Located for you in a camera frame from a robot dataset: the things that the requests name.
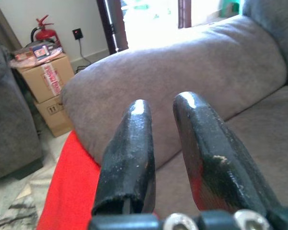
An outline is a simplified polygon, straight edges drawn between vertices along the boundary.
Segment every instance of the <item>metal bolt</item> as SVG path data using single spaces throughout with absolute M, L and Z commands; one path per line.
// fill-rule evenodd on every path
M 187 215 L 174 213 L 165 220 L 163 230 L 198 230 L 198 227 Z
M 257 212 L 248 209 L 241 209 L 234 214 L 241 230 L 271 230 L 267 219 Z

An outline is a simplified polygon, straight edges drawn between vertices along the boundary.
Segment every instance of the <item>printed label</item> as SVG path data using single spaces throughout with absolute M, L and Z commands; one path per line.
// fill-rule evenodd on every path
M 53 95 L 55 96 L 59 95 L 61 92 L 60 80 L 59 80 L 57 73 L 53 69 L 52 64 L 46 63 L 42 65 L 41 67 L 43 68 L 45 79 Z

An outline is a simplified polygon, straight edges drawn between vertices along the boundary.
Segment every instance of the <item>floor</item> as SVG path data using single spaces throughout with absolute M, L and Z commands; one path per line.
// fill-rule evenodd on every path
M 43 211 L 56 163 L 69 133 L 55 138 L 42 118 L 35 117 L 43 151 L 43 167 L 17 180 L 13 173 L 0 179 L 0 230 L 34 230 Z

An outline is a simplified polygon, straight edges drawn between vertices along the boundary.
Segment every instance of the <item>power cord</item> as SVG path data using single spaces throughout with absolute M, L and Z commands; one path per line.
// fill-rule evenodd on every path
M 80 41 L 80 40 L 81 40 L 81 39 L 78 40 L 78 41 L 79 41 L 79 47 L 80 47 L 80 56 L 81 56 L 84 60 L 86 60 L 86 61 L 89 63 L 89 65 L 91 65 L 92 62 L 91 62 L 89 59 L 85 58 L 85 57 L 83 56 L 83 54 L 82 54 L 82 46 L 81 46 L 81 41 Z M 85 69 L 85 68 L 88 67 L 89 65 L 87 65 L 87 66 L 78 66 L 76 72 L 77 72 L 77 73 L 80 72 L 81 70 Z

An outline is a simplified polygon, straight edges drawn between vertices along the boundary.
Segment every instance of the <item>red fire extinguisher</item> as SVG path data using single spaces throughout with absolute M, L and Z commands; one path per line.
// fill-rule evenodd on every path
M 46 29 L 46 25 L 53 25 L 54 23 L 46 23 L 44 24 L 43 21 L 48 17 L 47 14 L 45 17 L 43 17 L 41 20 L 36 19 L 38 22 L 38 27 L 34 28 L 31 32 L 31 42 L 34 42 L 34 33 L 37 30 L 40 30 L 36 35 L 35 38 L 37 41 L 50 41 L 55 44 L 57 44 L 58 47 L 61 47 L 61 43 L 59 40 L 59 37 L 57 35 L 57 32 L 55 30 Z

